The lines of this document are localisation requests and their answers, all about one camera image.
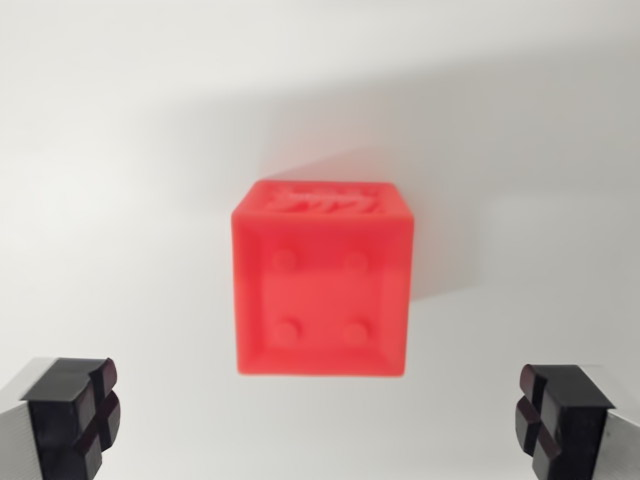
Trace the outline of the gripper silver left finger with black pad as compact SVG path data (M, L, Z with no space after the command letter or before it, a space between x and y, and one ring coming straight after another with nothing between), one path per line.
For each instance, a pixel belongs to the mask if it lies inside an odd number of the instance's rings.
M1 389L1 477L96 477L117 438L112 359L35 358Z

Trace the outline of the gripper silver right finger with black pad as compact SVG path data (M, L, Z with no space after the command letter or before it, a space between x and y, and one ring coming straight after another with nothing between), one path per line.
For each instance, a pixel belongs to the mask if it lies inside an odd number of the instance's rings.
M539 479L637 479L639 393L596 365L526 364L515 408Z

